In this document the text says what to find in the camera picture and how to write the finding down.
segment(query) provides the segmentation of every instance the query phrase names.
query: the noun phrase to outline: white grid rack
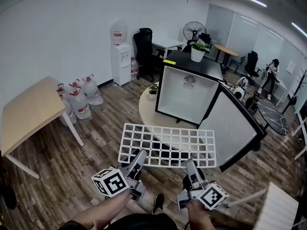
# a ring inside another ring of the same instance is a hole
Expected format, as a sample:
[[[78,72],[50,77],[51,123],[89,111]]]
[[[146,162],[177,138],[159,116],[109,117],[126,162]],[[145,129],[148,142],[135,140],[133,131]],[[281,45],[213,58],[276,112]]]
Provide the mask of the white grid rack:
[[[198,168],[216,167],[213,130],[125,124],[118,161],[130,163],[140,149],[147,152],[144,166],[185,168],[192,158]]]

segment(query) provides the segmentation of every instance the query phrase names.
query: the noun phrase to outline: coat rack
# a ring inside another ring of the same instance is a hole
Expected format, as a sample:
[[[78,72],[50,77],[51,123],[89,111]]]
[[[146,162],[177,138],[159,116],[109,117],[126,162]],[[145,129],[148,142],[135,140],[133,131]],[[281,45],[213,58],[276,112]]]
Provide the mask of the coat rack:
[[[290,102],[288,103],[288,105],[286,106],[286,108],[283,110],[282,114],[284,114],[285,111],[288,109],[288,107],[289,107],[290,105],[293,104],[293,102],[294,102],[294,100],[295,100],[295,98],[296,98],[296,94],[297,94],[298,90],[299,90],[301,87],[303,87],[303,84],[304,84],[304,83],[307,83],[307,82],[304,82],[304,78],[307,76],[307,74],[306,74],[306,73],[307,73],[307,70],[305,70],[305,72],[303,71],[302,68],[301,68],[301,70],[302,70],[303,76],[301,77],[301,76],[298,74],[299,79],[300,79],[300,81],[296,80],[296,81],[298,82],[298,87],[296,88],[296,91],[293,92],[293,97],[291,98],[291,100],[290,100]]]

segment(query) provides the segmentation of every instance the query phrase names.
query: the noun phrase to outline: small potted plant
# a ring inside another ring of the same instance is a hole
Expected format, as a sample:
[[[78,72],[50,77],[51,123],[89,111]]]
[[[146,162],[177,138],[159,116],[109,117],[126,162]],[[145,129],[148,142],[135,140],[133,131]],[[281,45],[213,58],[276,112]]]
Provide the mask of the small potted plant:
[[[209,44],[205,44],[201,39],[199,39],[196,43],[190,43],[190,46],[192,47],[191,60],[195,62],[201,62],[204,54],[206,52],[210,52],[208,45]]]
[[[150,101],[155,100],[157,98],[158,89],[159,89],[158,85],[154,83],[149,86],[148,98]]]

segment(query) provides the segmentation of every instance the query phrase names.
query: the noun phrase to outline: black fan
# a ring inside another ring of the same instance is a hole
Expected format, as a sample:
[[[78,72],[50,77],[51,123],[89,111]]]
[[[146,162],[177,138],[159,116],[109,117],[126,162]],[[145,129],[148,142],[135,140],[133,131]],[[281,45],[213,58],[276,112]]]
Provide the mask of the black fan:
[[[207,34],[206,28],[197,21],[191,21],[183,28],[183,35],[187,40],[196,41],[202,33]]]

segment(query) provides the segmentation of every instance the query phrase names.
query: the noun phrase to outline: black hair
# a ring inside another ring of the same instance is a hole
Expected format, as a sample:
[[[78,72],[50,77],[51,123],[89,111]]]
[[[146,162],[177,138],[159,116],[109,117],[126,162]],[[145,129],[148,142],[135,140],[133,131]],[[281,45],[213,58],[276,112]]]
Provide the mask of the black hair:
[[[272,61],[273,61],[275,67],[277,67],[279,65],[279,60],[278,59],[274,59]]]

